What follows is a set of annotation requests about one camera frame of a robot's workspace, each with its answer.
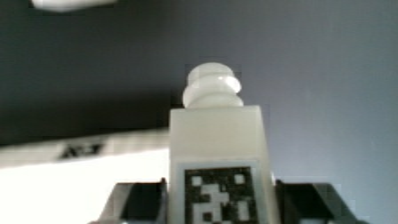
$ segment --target white object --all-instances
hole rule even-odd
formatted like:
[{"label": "white object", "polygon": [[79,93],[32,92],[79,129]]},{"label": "white object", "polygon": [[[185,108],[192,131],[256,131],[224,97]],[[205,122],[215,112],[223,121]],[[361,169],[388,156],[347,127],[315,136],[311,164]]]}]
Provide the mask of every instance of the white object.
[{"label": "white object", "polygon": [[237,96],[242,86],[231,68],[215,62],[201,64],[189,74],[183,92],[187,108],[244,106]]},{"label": "white object", "polygon": [[34,7],[54,12],[80,10],[116,2],[118,0],[32,0]]},{"label": "white object", "polygon": [[187,109],[171,111],[173,224],[281,223],[262,109],[244,106],[240,88],[226,65],[207,63],[194,68]]}]

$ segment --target gray wall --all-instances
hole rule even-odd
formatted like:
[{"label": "gray wall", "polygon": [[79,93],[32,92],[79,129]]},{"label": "gray wall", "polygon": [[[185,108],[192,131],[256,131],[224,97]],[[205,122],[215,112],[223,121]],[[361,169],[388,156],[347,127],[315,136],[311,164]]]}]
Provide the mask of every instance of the gray wall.
[{"label": "gray wall", "polygon": [[166,124],[187,71],[219,61],[278,178],[331,182],[358,217],[398,220],[395,0],[125,0],[66,15],[2,0],[0,29],[4,143]]}]

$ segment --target black and white pattern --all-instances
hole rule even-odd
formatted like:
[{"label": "black and white pattern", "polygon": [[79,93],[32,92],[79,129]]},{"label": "black and white pattern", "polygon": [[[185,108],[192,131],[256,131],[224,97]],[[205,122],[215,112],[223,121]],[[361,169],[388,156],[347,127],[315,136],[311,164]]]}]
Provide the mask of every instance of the black and white pattern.
[{"label": "black and white pattern", "polygon": [[185,223],[260,223],[251,167],[185,170]]}]

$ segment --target dark surface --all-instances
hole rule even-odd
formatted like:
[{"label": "dark surface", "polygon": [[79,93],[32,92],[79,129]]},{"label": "dark surface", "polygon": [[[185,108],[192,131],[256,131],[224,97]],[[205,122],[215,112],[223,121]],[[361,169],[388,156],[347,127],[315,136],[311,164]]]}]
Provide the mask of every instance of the dark surface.
[{"label": "dark surface", "polygon": [[169,125],[185,82],[169,7],[123,0],[57,14],[2,0],[0,146]]}]

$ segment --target white block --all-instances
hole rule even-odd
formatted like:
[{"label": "white block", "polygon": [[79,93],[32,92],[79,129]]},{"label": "white block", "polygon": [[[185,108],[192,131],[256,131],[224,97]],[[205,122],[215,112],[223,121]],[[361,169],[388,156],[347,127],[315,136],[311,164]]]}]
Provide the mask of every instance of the white block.
[{"label": "white block", "polygon": [[[201,185],[198,181],[192,182],[192,177],[201,177]],[[217,192],[198,193],[207,191],[212,184],[219,184]],[[239,188],[249,189],[247,195],[237,194]],[[228,201],[221,202],[217,195],[223,195]],[[196,223],[196,219],[205,223],[214,221],[235,223],[239,220],[230,220],[228,215],[219,214],[230,205],[231,208],[240,207],[237,215],[244,219],[256,220],[255,223],[260,224],[279,224],[258,106],[171,111],[169,200],[173,224]],[[249,211],[246,204],[251,203],[256,203],[256,210]],[[207,208],[214,206],[214,211],[203,211],[198,215],[192,208],[203,206]]]}]

